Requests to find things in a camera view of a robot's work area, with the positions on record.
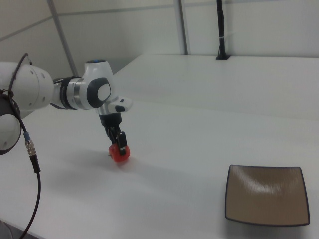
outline cable connector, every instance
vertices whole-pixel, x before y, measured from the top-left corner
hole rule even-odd
[[[34,172],[35,173],[39,173],[39,172],[41,172],[41,170],[40,170],[40,166],[39,166],[39,163],[38,163],[38,157],[36,156],[36,151],[35,151],[34,144],[33,144],[32,140],[31,140],[30,135],[29,135],[28,132],[25,132],[23,134],[23,136],[24,136],[24,139],[25,139],[25,147],[26,147],[26,150],[28,151],[29,158],[31,160]]]
[[[31,139],[25,142],[25,147],[28,151],[29,156],[36,155],[35,147]]]

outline black cable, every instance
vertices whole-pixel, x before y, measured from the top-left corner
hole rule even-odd
[[[38,210],[38,207],[39,207],[39,202],[40,202],[40,195],[41,195],[41,178],[40,178],[40,167],[39,167],[39,164],[38,164],[38,161],[37,161],[37,156],[36,156],[36,152],[35,152],[35,149],[34,149],[34,146],[33,146],[33,143],[29,137],[29,133],[26,131],[26,128],[25,128],[25,125],[24,123],[22,122],[22,119],[21,119],[21,115],[19,113],[19,107],[17,104],[15,104],[13,102],[13,96],[14,96],[14,93],[12,91],[12,86],[13,86],[13,82],[14,80],[16,79],[16,75],[21,67],[21,64],[22,62],[24,61],[24,59],[28,56],[29,54],[28,53],[25,53],[22,58],[20,59],[18,65],[16,66],[16,69],[13,73],[13,76],[11,78],[11,81],[10,81],[10,85],[9,85],[9,89],[8,89],[8,97],[9,97],[9,101],[10,101],[10,104],[11,104],[11,107],[12,107],[12,110],[16,116],[16,118],[19,120],[19,123],[20,123],[20,126],[22,127],[23,129],[23,132],[25,133],[24,134],[24,137],[25,137],[25,141],[30,143],[29,145],[31,146],[31,148],[27,148],[28,149],[28,153],[29,153],[29,157],[30,157],[30,160],[31,160],[31,163],[32,163],[32,166],[33,166],[33,169],[34,169],[34,172],[36,173],[36,176],[37,176],[37,180],[38,180],[38,193],[37,193],[37,198],[36,198],[36,203],[35,203],[35,207],[34,207],[34,210],[33,210],[33,214],[31,216],[31,219],[29,221],[29,224],[26,226],[24,232],[22,233],[22,235],[19,237],[19,239],[23,239],[24,236],[26,235],[26,233],[28,232],[30,226],[32,225],[33,223],[33,220],[34,220],[34,217],[35,217],[35,214]]]
[[[35,207],[34,207],[34,210],[33,210],[33,214],[32,214],[32,217],[30,219],[30,222],[28,224],[28,226],[26,226],[24,232],[22,233],[22,235],[19,237],[19,239],[23,239],[24,236],[26,235],[26,233],[28,232],[33,220],[34,220],[34,217],[35,217],[35,214],[36,214],[36,211],[38,210],[38,207],[39,207],[39,202],[40,202],[40,195],[41,195],[41,178],[40,178],[40,173],[36,173],[36,176],[38,178],[38,195],[36,197],[36,203],[35,203]]]
[[[20,115],[20,113],[18,112],[18,110],[17,110],[17,108],[16,108],[16,105],[14,104],[14,102],[13,102],[13,100],[12,100],[12,97],[13,97],[12,86],[13,86],[14,80],[16,79],[16,75],[17,75],[17,73],[18,73],[18,70],[20,69],[20,66],[21,66],[22,62],[24,61],[24,59],[25,59],[28,55],[29,55],[28,53],[25,53],[25,54],[21,57],[21,59],[20,59],[18,65],[16,66],[16,69],[15,69],[13,75],[12,75],[12,78],[11,78],[11,81],[10,81],[10,85],[9,85],[9,90],[8,90],[8,96],[9,96],[9,101],[10,101],[12,110],[13,110],[13,112],[14,112],[14,114],[15,114],[15,117],[18,119],[21,128],[23,129],[23,132],[26,132],[26,128],[25,128],[25,126],[24,126],[24,123],[22,122],[21,115]]]

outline brown plate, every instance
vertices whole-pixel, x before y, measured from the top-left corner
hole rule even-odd
[[[264,226],[308,225],[309,207],[301,168],[230,165],[225,217]]]

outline metal band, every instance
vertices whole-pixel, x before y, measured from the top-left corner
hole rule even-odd
[[[79,106],[81,109],[85,109],[84,106],[82,105],[81,98],[80,98],[80,87],[81,83],[83,82],[83,78],[80,78],[74,86],[74,100],[75,103]]]

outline white wall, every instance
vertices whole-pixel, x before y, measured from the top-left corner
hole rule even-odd
[[[216,55],[216,0],[183,0],[192,55]],[[76,68],[117,72],[141,54],[183,54],[178,0],[54,0]],[[231,55],[319,57],[318,0],[224,0]],[[28,52],[53,78],[72,75],[45,0],[1,0],[0,61]]]
[[[117,72],[145,53],[181,54],[176,0],[54,0],[79,75],[102,58]]]
[[[224,0],[227,53],[319,57],[318,0]],[[191,54],[216,55],[216,0],[185,0]]]
[[[72,75],[47,2],[1,0],[0,61],[18,62],[25,52],[53,78]]]

